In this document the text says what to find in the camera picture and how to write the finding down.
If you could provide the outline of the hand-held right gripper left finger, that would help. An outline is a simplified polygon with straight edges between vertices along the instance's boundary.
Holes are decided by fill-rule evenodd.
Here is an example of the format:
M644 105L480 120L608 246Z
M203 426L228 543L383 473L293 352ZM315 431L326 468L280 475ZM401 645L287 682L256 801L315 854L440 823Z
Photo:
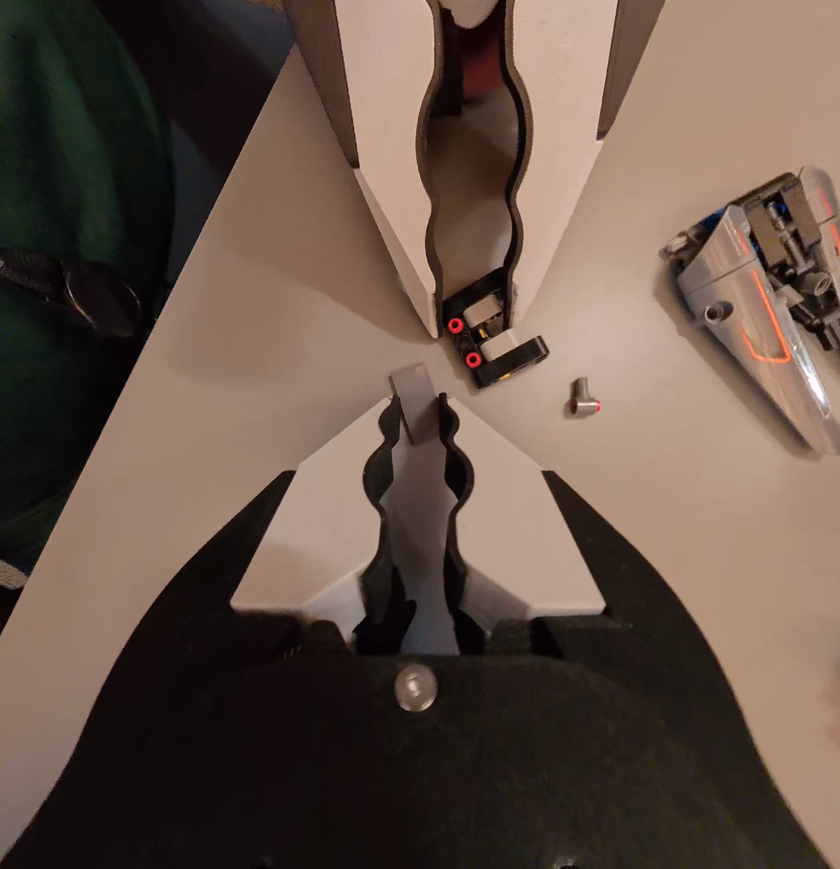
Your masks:
M396 398L383 398L299 464L233 593L235 611L329 621L352 641L370 606L362 577L381 547L400 417Z

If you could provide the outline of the grey pointed lego wing assembly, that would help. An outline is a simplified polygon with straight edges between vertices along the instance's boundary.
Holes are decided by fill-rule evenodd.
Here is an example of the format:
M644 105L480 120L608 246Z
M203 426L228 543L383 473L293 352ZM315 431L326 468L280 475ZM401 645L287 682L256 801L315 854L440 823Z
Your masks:
M720 342L814 452L840 456L840 424L808 337L840 354L840 206L831 177L784 173L661 249L694 323Z

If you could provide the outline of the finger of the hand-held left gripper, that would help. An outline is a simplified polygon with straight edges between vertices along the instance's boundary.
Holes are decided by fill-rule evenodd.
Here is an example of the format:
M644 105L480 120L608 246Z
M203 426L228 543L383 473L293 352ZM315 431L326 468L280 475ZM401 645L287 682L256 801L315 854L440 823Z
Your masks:
M426 331L440 336L432 201L419 156L436 74L436 11L424 1L335 3L358 168L354 175Z
M505 68L524 112L511 320L527 314L601 150L598 125L616 1L516 1L505 13Z

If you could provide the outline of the grey plate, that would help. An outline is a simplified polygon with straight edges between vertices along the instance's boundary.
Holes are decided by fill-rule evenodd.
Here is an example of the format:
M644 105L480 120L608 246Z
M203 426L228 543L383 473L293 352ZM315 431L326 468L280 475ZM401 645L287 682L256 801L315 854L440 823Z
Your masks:
M389 375L401 406L404 428L413 446L439 437L439 400L425 363L399 368Z

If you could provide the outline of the small yellow-axle lego assembly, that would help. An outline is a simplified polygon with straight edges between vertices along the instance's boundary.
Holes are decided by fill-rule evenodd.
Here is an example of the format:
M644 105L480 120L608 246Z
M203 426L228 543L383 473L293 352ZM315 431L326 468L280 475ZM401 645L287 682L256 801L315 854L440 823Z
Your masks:
M513 297L505 268L497 267L441 303L444 332L478 390L507 380L549 357L542 336L523 339L515 328L507 325L505 316L511 311Z

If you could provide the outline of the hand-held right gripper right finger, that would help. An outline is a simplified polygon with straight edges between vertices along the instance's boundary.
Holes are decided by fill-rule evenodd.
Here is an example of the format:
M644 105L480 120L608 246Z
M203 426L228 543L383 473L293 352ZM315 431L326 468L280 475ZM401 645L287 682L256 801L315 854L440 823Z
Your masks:
M438 399L445 600L475 625L595 616L606 607L542 468L457 399Z

